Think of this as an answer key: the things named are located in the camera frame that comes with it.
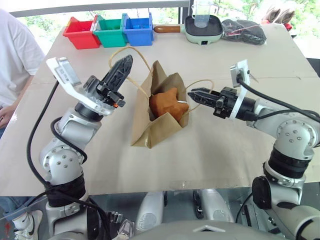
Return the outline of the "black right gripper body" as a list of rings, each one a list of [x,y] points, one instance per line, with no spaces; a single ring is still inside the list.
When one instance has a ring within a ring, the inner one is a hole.
[[[235,88],[224,87],[215,102],[213,115],[222,119],[229,118],[238,99]]]

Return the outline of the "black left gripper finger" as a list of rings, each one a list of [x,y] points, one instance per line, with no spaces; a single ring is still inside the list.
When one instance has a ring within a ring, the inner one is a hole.
[[[117,92],[125,79],[131,72],[133,65],[132,57],[123,57],[118,60],[110,71],[109,89],[112,92]]]
[[[118,60],[102,79],[102,86],[120,87],[130,74],[132,65],[133,57],[130,54]]]

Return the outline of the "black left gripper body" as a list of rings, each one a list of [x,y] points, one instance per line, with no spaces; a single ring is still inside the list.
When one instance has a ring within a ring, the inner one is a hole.
[[[82,88],[89,97],[94,97],[104,104],[117,108],[126,104],[124,96],[119,93],[119,88],[124,81],[125,78],[122,76],[106,75],[102,80],[99,80],[92,75]]]

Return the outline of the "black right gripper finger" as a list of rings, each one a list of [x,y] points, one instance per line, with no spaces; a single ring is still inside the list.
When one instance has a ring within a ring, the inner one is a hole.
[[[191,91],[191,93],[201,93],[201,94],[205,94],[208,96],[211,96],[212,98],[215,97],[219,97],[220,96],[220,92],[215,91],[215,90],[211,90],[209,88],[205,88],[205,87],[199,87],[199,88],[193,88]]]
[[[218,96],[207,92],[188,92],[187,95],[196,103],[215,108]]]

